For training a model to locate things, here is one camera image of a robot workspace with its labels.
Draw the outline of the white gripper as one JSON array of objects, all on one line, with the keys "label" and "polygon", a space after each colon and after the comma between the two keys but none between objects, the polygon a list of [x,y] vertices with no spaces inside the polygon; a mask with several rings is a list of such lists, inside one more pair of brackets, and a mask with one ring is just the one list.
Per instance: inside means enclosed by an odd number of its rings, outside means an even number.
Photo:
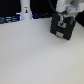
[{"label": "white gripper", "polygon": [[60,14],[58,20],[58,26],[62,28],[68,27],[68,19],[71,17],[70,14]]}]

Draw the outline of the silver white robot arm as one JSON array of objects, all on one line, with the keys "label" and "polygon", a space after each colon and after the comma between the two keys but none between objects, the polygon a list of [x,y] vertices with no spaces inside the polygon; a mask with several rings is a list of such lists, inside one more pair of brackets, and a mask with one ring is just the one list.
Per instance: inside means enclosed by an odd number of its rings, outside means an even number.
[{"label": "silver white robot arm", "polygon": [[78,13],[84,11],[84,0],[58,0],[56,4],[56,12],[60,16],[58,25],[65,28],[67,23],[65,19],[70,19],[73,23]]}]

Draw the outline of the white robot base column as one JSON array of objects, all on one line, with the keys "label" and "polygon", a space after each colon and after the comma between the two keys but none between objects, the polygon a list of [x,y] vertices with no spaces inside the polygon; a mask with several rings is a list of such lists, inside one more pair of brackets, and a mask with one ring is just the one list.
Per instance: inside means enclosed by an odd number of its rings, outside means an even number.
[{"label": "white robot base column", "polygon": [[20,0],[21,2],[21,19],[31,20],[32,12],[30,8],[30,0]]}]

